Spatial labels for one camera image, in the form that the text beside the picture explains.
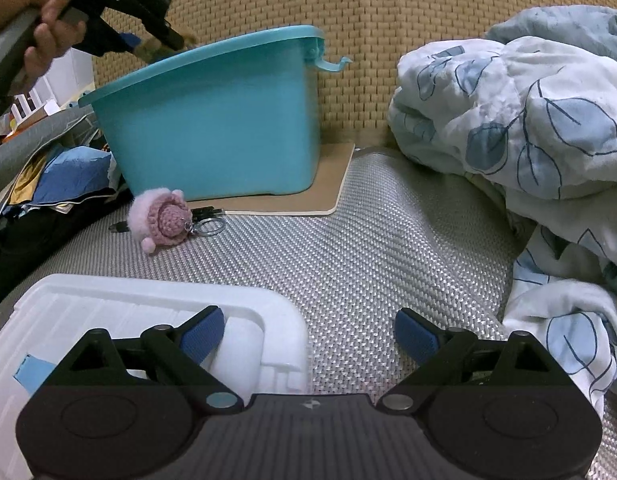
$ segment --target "pink pompom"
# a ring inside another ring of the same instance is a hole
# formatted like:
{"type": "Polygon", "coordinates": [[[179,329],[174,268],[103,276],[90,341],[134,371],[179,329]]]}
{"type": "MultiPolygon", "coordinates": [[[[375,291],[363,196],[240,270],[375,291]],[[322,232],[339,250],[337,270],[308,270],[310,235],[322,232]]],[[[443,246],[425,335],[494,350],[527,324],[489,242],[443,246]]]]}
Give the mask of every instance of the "pink pompom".
{"type": "Polygon", "coordinates": [[[144,251],[144,253],[152,254],[155,252],[155,249],[157,249],[157,246],[151,238],[144,238],[142,240],[142,250],[144,251]]]}

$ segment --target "blue tape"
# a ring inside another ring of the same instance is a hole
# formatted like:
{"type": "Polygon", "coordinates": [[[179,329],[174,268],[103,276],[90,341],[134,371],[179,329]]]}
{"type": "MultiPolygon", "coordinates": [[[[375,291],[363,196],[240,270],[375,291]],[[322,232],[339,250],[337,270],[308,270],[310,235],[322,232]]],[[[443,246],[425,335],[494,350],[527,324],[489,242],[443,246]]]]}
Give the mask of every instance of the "blue tape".
{"type": "Polygon", "coordinates": [[[27,354],[13,378],[32,395],[55,369],[53,363],[27,354]]]}

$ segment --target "pink crocheted hat charm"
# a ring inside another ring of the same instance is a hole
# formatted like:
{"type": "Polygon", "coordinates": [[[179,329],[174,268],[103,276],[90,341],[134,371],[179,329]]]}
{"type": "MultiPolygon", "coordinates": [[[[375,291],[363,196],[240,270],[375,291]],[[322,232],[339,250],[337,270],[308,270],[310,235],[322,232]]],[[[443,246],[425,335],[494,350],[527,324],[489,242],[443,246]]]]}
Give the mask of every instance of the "pink crocheted hat charm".
{"type": "Polygon", "coordinates": [[[139,195],[128,211],[128,228],[145,253],[157,246],[174,246],[193,231],[192,212],[184,193],[165,187],[150,189],[139,195]]]}

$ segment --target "cardboard sheet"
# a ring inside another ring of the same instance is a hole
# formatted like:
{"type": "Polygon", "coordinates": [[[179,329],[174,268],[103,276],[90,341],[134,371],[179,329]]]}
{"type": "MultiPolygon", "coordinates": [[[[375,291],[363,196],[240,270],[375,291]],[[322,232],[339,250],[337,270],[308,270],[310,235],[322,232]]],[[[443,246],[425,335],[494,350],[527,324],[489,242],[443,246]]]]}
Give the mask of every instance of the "cardboard sheet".
{"type": "Polygon", "coordinates": [[[292,195],[258,195],[189,202],[191,208],[211,205],[226,214],[326,216],[337,209],[339,195],[355,145],[323,144],[313,185],[292,195]]]}

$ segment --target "tub lid rim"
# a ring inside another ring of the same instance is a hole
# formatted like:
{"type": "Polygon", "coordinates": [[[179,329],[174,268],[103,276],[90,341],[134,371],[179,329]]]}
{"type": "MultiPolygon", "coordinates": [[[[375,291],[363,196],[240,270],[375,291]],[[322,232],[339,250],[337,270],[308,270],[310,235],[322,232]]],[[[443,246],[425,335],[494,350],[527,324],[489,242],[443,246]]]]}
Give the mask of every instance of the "tub lid rim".
{"type": "Polygon", "coordinates": [[[115,79],[106,85],[98,88],[79,99],[79,106],[83,107],[92,104],[103,97],[118,92],[129,86],[145,81],[165,72],[186,66],[204,59],[221,56],[237,50],[251,48],[278,41],[298,40],[301,38],[320,38],[323,39],[323,32],[313,25],[290,25],[287,27],[269,28],[258,32],[242,34],[227,40],[216,41],[215,43],[205,44],[186,52],[181,52],[176,56],[171,56],[156,63],[144,66],[130,74],[115,79]]]}

